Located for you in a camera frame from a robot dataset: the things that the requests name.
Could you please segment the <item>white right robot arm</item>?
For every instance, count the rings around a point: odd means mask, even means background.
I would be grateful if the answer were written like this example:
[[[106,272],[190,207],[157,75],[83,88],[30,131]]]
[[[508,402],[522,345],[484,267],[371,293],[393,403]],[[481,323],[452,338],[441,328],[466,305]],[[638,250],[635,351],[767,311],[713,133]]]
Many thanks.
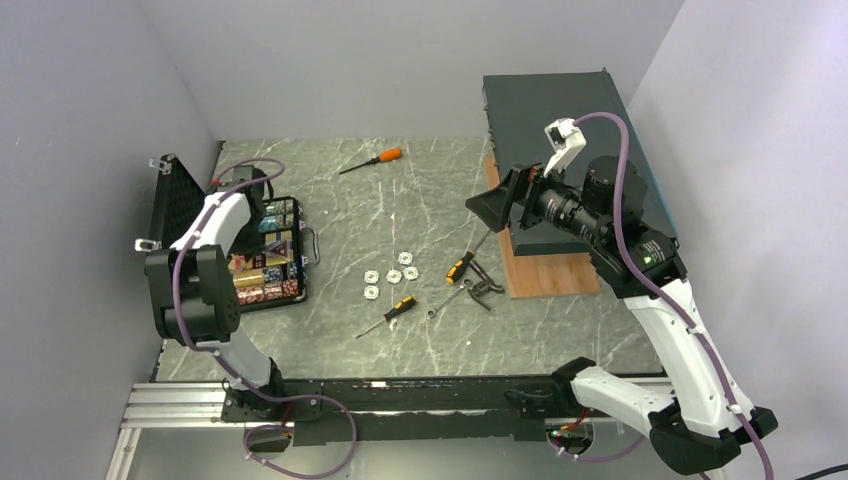
[[[621,157],[592,160],[581,187],[518,166],[465,205],[490,230],[503,230],[514,206],[520,226],[545,222],[581,240],[598,276],[623,302],[658,355],[672,389],[659,394],[580,357],[552,376],[557,411],[603,412],[638,431],[680,475],[704,475],[737,458],[744,445],[762,448],[778,422],[728,372],[700,317],[676,242],[643,218],[647,192],[635,166]]]

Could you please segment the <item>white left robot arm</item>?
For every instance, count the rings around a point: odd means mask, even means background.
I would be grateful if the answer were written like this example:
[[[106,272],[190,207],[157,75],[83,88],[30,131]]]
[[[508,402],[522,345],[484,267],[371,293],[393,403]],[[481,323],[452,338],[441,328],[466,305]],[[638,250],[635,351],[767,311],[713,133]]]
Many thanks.
[[[260,247],[265,188],[285,170],[273,160],[277,169],[267,174],[258,162],[230,167],[231,181],[208,190],[182,233],[147,254],[144,272],[157,333],[213,358],[248,407],[272,420],[285,411],[288,394],[274,360],[239,330],[240,305],[228,268],[231,253],[247,255]]]

